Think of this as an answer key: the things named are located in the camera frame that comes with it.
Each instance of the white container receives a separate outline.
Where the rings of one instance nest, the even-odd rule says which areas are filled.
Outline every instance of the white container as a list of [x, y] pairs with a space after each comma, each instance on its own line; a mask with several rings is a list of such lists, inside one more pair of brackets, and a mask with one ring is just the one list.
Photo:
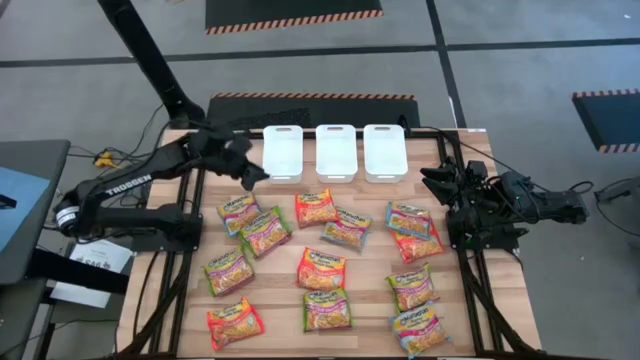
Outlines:
[[404, 129], [398, 125], [364, 127], [365, 178], [370, 183], [396, 183], [407, 174]]
[[262, 167], [274, 184], [295, 184], [302, 179], [302, 128], [267, 126], [264, 128]]
[[316, 172], [323, 183], [348, 183], [358, 172], [356, 128], [320, 125], [316, 128]]

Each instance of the instant noodle package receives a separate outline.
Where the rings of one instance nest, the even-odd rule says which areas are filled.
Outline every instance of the instant noodle package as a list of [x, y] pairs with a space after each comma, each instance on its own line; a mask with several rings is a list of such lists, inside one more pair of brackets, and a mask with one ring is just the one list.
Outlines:
[[291, 239], [291, 228], [278, 206], [260, 214], [240, 230], [240, 239], [256, 258]]
[[260, 215], [260, 206], [253, 194], [241, 196], [218, 207], [218, 215], [222, 218], [229, 236], [234, 236], [251, 220]]
[[204, 266], [211, 295], [220, 296], [253, 279], [253, 268], [244, 257], [242, 246], [215, 258]]
[[298, 286], [312, 290], [333, 290], [345, 287], [347, 259], [309, 248], [304, 250], [298, 265]]
[[409, 359], [448, 340], [435, 309], [423, 305], [390, 319], [393, 333]]
[[387, 206], [387, 227], [405, 235], [429, 238], [429, 210], [390, 201]]
[[300, 229], [340, 220], [328, 188], [319, 194], [296, 194], [296, 217]]
[[328, 222], [321, 238], [334, 244], [362, 251], [367, 229], [371, 226], [373, 220], [370, 217], [360, 216], [343, 208], [337, 209], [339, 220]]
[[311, 291], [303, 296], [304, 331], [351, 327], [351, 311], [344, 289]]
[[229, 343], [264, 332], [260, 315], [249, 305], [249, 301], [244, 296], [235, 305], [218, 311], [209, 311], [207, 326], [211, 332], [211, 345], [214, 350], [220, 350]]
[[440, 235], [436, 227], [431, 224], [429, 239], [412, 235], [405, 235], [397, 231], [391, 231], [391, 236], [396, 240], [402, 260], [408, 264], [425, 256], [439, 254], [444, 251]]
[[429, 264], [425, 264], [415, 272], [387, 276], [387, 281], [395, 294], [398, 312], [407, 311], [438, 299], [431, 281]]

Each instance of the black and orange striped mat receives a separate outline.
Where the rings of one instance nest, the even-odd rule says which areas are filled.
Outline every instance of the black and orange striped mat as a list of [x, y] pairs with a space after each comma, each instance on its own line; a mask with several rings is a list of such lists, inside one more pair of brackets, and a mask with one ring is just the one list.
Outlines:
[[268, 125], [396, 124], [400, 115], [420, 127], [418, 103], [403, 94], [237, 93], [213, 94], [207, 119], [234, 130]]
[[640, 151], [638, 89], [575, 92], [571, 98], [599, 152]]
[[206, 33], [227, 34], [382, 16], [380, 0], [207, 0]]

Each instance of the desk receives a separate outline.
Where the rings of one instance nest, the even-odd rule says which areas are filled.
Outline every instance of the desk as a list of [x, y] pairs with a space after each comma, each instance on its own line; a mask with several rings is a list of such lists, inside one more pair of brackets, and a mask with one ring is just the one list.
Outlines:
[[[0, 354], [27, 339], [47, 280], [24, 280], [42, 224], [66, 161], [69, 141], [16, 141], [0, 143], [0, 166], [49, 179], [29, 215], [7, 246], [0, 251]], [[20, 359], [24, 345], [10, 351], [7, 359]]]
[[[168, 131], [164, 141], [172, 141], [182, 134], [183, 131]], [[479, 150], [491, 152], [486, 132], [460, 130], [459, 136], [462, 141]], [[250, 151], [249, 158], [261, 163], [262, 141], [253, 141], [253, 144], [254, 148]], [[398, 184], [370, 184], [364, 180], [361, 141], [358, 141], [358, 147], [360, 169], [355, 180], [349, 184], [332, 184], [330, 187], [337, 205], [374, 218], [362, 254], [319, 240], [322, 227], [298, 229], [293, 194], [321, 191], [327, 186], [319, 183], [316, 178], [315, 143], [313, 140], [305, 140], [304, 173], [301, 183], [272, 185], [263, 181], [254, 191], [258, 202], [264, 208], [280, 206], [285, 218], [293, 227], [293, 239], [264, 259], [250, 259], [254, 264], [256, 278], [236, 292], [221, 298], [213, 298], [209, 294], [201, 266], [238, 245], [237, 240], [225, 234], [216, 206], [244, 192], [236, 181], [228, 177], [206, 175], [201, 206], [205, 229], [200, 249], [193, 254], [178, 346], [179, 357], [406, 356], [388, 327], [388, 317], [394, 315], [394, 306], [391, 290], [384, 278], [391, 273], [415, 269], [423, 262], [417, 261], [411, 265], [402, 262], [396, 244], [384, 226], [385, 206], [389, 200], [427, 206], [431, 209], [443, 243], [448, 245], [449, 239], [444, 224], [446, 208], [440, 206], [421, 183], [418, 171], [421, 167], [437, 167], [440, 164], [439, 152], [434, 140], [408, 140], [409, 174], [406, 178]], [[472, 150], [463, 150], [465, 161], [485, 161], [490, 175], [495, 175], [493, 162]], [[192, 175], [191, 179], [193, 186], [195, 175]], [[156, 181], [151, 189], [150, 206], [175, 201], [178, 184], [179, 180]], [[353, 329], [303, 333], [301, 302], [305, 290], [295, 286], [295, 272], [307, 246], [348, 258], [347, 292], [354, 317]], [[540, 347], [520, 265], [504, 251], [486, 251], [485, 256], [496, 305], [526, 342], [533, 347]], [[134, 260], [118, 329], [120, 347], [131, 343], [135, 308], [150, 259], [151, 254], [142, 254]], [[457, 255], [447, 248], [446, 253], [432, 256], [428, 261], [432, 265], [433, 281], [441, 297], [435, 305], [436, 311], [442, 318], [445, 330], [452, 337], [452, 342], [436, 347], [424, 355], [472, 355], [473, 342]], [[145, 290], [139, 328], [155, 308], [163, 263], [164, 254], [161, 254], [151, 270], [149, 284]], [[205, 314], [209, 310], [236, 303], [243, 295], [248, 297], [261, 314], [266, 332], [214, 353]], [[478, 304], [478, 307], [481, 321], [484, 321], [481, 328], [485, 348], [490, 349], [486, 316], [481, 305]], [[170, 309], [165, 316], [161, 351], [168, 348], [172, 314], [173, 310]]]

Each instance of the wooden table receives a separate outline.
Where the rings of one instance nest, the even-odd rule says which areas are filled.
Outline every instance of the wooden table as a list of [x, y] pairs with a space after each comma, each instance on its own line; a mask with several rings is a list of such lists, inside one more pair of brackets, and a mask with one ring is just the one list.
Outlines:
[[[164, 141], [172, 141], [183, 131], [167, 131]], [[460, 139], [479, 150], [490, 153], [489, 139], [484, 131], [460, 130]], [[249, 158], [262, 161], [262, 141], [253, 141]], [[465, 162], [485, 161], [490, 175], [495, 164], [482, 155], [463, 149]], [[182, 331], [178, 348], [179, 357], [292, 357], [292, 356], [404, 356], [402, 348], [388, 326], [394, 314], [392, 292], [384, 278], [392, 273], [418, 268], [423, 261], [406, 265], [402, 262], [395, 241], [384, 226], [385, 206], [389, 200], [423, 205], [431, 209], [442, 242], [449, 244], [444, 224], [446, 207], [441, 206], [421, 183], [418, 171], [422, 167], [439, 165], [434, 140], [407, 140], [409, 174], [398, 184], [370, 184], [364, 180], [362, 142], [358, 141], [359, 171], [349, 184], [332, 184], [334, 202], [355, 212], [373, 217], [371, 232], [362, 254], [319, 239], [322, 227], [299, 230], [294, 213], [294, 193], [319, 192], [327, 185], [320, 183], [315, 174], [315, 143], [305, 140], [304, 173], [302, 181], [294, 185], [272, 185], [268, 181], [256, 185], [254, 193], [263, 208], [279, 205], [293, 227], [293, 239], [265, 258], [250, 261], [256, 278], [236, 292], [221, 298], [209, 293], [202, 265], [219, 256], [239, 242], [224, 232], [216, 206], [242, 195], [243, 189], [229, 177], [208, 173], [205, 179], [201, 213], [205, 219], [200, 249], [194, 253], [189, 275]], [[191, 176], [191, 187], [195, 182]], [[156, 181], [151, 189], [150, 206], [174, 202], [179, 180]], [[296, 287], [296, 268], [305, 247], [344, 256], [347, 261], [347, 292], [350, 299], [354, 327], [350, 330], [303, 333], [302, 295], [304, 289]], [[529, 297], [520, 265], [505, 251], [485, 251], [487, 268], [496, 305], [520, 336], [531, 346], [540, 347]], [[136, 257], [122, 316], [118, 329], [118, 344], [124, 348], [131, 342], [133, 316], [144, 274], [151, 254]], [[432, 265], [432, 277], [440, 300], [435, 305], [443, 326], [451, 336], [450, 343], [424, 353], [425, 356], [472, 355], [473, 343], [467, 309], [462, 290], [462, 279], [456, 253], [447, 247], [444, 254], [427, 258]], [[164, 254], [156, 261], [142, 300], [139, 328], [153, 312], [160, 287]], [[247, 296], [262, 316], [266, 328], [263, 335], [233, 343], [220, 352], [211, 348], [206, 325], [207, 311], [237, 303]], [[486, 315], [478, 303], [485, 348], [490, 349], [490, 333]], [[173, 309], [165, 317], [160, 350], [168, 348]]]

